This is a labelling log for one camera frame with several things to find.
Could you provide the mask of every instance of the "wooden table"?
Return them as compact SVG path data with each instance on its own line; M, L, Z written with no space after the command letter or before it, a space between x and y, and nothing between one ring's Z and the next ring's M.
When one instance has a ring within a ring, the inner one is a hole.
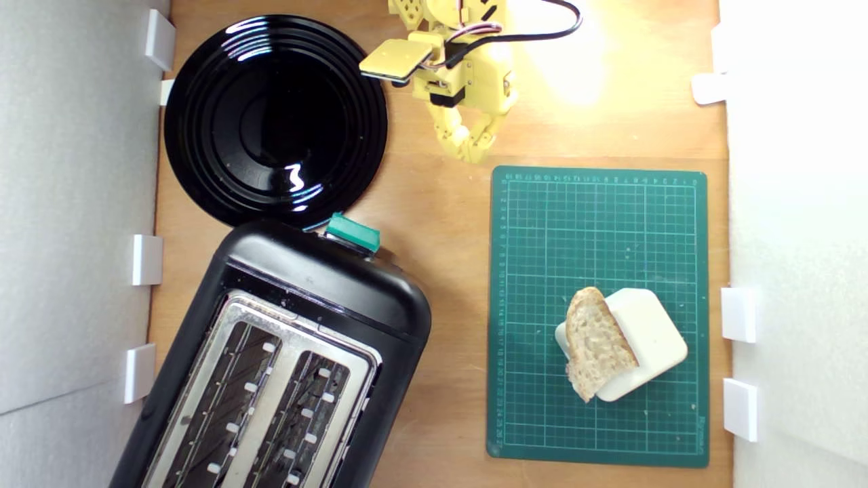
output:
M552 24L550 9L536 10L542 13L535 16L534 0L513 4L523 28L567 22L555 18ZM384 245L421 283L434 323L373 486L732 486L733 441L723 430L720 407L720 379L731 363L728 345L719 339L717 291L728 282L725 116L721 107L697 107L689 89L693 74L710 70L709 30L717 23L717 3L587 0L580 6L587 20L573 36L515 44L521 97L484 165L443 157L423 105L409 90L387 89L392 122L387 154L377 179L347 214L382 231ZM266 13L317 18L369 51L388 37L405 36L403 24L387 14L382 1L174 0L175 68L215 31ZM707 469L544 463L485 453L489 191L490 171L498 164L707 173L712 377ZM165 267L150 323L160 362L227 230L187 198L161 152L156 233L165 238Z

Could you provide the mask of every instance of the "black toaster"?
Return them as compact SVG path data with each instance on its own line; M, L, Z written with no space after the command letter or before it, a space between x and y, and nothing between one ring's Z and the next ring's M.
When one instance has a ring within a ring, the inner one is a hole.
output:
M111 487L367 486L430 328L422 292L341 233L241 225Z

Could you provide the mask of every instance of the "toaster metal top plate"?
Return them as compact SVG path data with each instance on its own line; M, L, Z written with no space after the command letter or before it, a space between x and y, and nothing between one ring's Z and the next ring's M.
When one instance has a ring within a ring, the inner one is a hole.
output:
M328 486L381 363L370 346L231 292L145 486Z

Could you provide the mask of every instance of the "cutting mat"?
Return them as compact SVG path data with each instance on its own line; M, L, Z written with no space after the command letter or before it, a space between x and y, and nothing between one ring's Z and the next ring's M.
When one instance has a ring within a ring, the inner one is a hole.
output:
M501 166L491 184L489 454L707 466L705 176ZM587 286L654 291L687 359L616 402L585 405L555 328Z

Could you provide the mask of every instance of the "wire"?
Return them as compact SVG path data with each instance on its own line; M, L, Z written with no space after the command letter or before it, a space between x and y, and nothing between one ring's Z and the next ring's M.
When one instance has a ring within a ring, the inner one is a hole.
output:
M467 53L472 50L483 46L487 43L523 43L527 41L548 41L550 39L559 39L561 37L566 37L575 32L580 26L582 26L582 22L584 22L585 17L582 16L582 13L579 9L576 8L572 3L564 2L563 0L542 0L546 3L552 3L554 5L558 5L573 12L575 15L575 22L572 26L565 30L559 30L557 32L546 32L542 34L506 34L503 36L487 36L481 39L477 39L476 41L467 44L463 48L459 49L452 56L449 57L444 63L438 63L434 65L424 66L425 68L439 68L441 66L445 66L447 69L452 69L456 64L460 63L461 60L467 56Z
M454 41L461 36L466 36L467 34L489 34L489 33L497 33L503 30L503 26L499 23L495 22L480 22L474 23L472 25L468 25L463 27L462 29L456 30L446 39L446 42Z

